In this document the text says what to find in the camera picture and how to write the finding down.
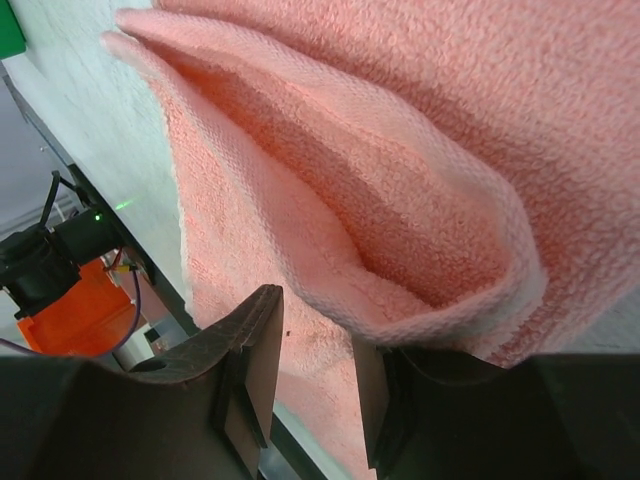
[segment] towel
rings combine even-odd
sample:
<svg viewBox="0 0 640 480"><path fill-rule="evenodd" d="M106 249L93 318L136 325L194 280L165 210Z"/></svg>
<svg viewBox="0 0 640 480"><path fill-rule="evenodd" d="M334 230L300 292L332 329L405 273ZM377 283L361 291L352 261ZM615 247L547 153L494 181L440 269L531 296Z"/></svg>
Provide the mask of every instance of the towel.
<svg viewBox="0 0 640 480"><path fill-rule="evenodd" d="M166 112L200 326L285 288L277 396L367 470L349 335L502 366L637 285L634 0L162 0L106 33Z"/></svg>

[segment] purple cable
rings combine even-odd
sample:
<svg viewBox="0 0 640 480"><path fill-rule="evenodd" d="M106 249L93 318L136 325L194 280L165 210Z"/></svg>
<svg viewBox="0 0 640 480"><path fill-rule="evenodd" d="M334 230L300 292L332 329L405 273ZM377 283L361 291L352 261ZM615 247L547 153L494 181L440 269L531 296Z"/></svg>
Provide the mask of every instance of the purple cable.
<svg viewBox="0 0 640 480"><path fill-rule="evenodd" d="M140 313L142 310L142 300L141 300L142 295L140 294L140 282L138 281L138 275L135 270L131 270L131 273L133 274L133 286L135 287L135 290L136 290L136 311L133 315L133 322L129 327L129 331L126 333L124 337L122 337L122 340L120 340L118 343L116 343L113 347L111 347L106 352L96 355L96 357L111 355L120 347L122 347L125 343L127 343L127 341L131 338L131 335L133 335L133 333L136 331L136 327L138 326L138 322L140 321ZM35 350L25 348L21 345L18 345L17 343L10 342L9 340L6 340L4 338L0 338L0 346L7 347L16 352L26 353L29 355L46 355L45 353L40 353L40 352L36 352Z"/></svg>

